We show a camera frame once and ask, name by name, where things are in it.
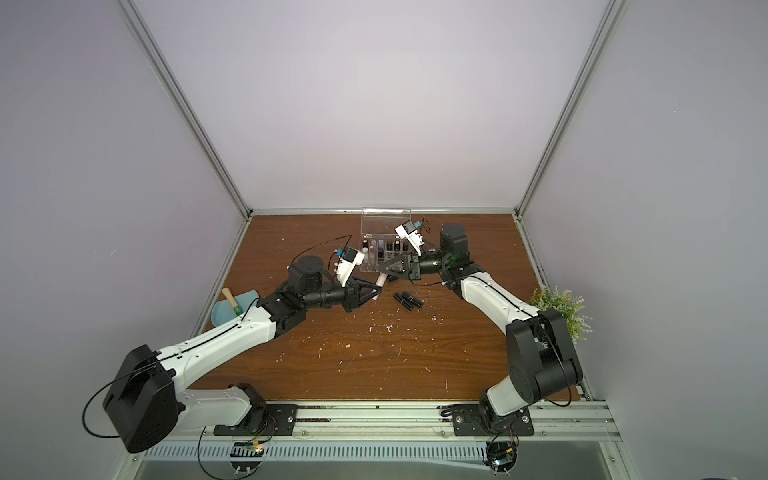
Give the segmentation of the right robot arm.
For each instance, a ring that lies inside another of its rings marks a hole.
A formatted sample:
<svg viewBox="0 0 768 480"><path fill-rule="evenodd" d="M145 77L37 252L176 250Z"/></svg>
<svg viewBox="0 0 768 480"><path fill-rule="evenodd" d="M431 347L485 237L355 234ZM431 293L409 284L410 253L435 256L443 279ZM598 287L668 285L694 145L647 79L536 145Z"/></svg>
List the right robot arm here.
<svg viewBox="0 0 768 480"><path fill-rule="evenodd" d="M507 376L479 401L486 423L499 423L558 392L570 392L583 380L563 313L530 305L496 282L473 260L462 225L443 225L440 246L432 250L425 247L419 228L413 221L395 228L398 240L410 248L381 264L379 271L407 280L437 274L442 285L479 309L504 334Z"/></svg>

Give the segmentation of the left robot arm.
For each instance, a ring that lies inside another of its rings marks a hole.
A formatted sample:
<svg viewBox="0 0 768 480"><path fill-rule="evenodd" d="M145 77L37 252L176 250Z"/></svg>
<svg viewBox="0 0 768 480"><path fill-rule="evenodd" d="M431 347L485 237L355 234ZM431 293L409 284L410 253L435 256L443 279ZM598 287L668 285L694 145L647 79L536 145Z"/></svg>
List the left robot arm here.
<svg viewBox="0 0 768 480"><path fill-rule="evenodd" d="M224 390L195 390L193 384L241 353L298 326L313 308L341 306L352 312L382 288L353 276L343 261L330 273L316 256L288 268L273 293L258 298L234 319L176 345L130 351L103 401L117 436L130 453L141 453L172 433L213 427L223 435L252 435L267 424L266 402L246 383Z"/></svg>

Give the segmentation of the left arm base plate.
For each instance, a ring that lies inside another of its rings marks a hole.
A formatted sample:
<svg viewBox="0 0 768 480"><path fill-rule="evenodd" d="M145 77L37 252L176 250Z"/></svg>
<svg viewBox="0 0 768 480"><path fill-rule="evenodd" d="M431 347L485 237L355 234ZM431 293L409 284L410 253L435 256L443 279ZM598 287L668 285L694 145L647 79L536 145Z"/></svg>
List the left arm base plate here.
<svg viewBox="0 0 768 480"><path fill-rule="evenodd" d="M234 426L216 425L214 436L292 436L297 417L297 404L266 404L253 407Z"/></svg>

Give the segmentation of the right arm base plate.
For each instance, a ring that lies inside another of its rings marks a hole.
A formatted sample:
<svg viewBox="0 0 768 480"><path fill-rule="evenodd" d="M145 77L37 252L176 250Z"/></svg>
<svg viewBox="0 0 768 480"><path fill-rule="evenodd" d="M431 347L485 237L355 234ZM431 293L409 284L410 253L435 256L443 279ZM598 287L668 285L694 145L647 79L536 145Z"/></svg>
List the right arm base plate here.
<svg viewBox="0 0 768 480"><path fill-rule="evenodd" d="M440 416L448 420L457 437L512 434L518 437L534 435L533 421L527 407L510 414L497 415L489 404L458 403L439 408Z"/></svg>

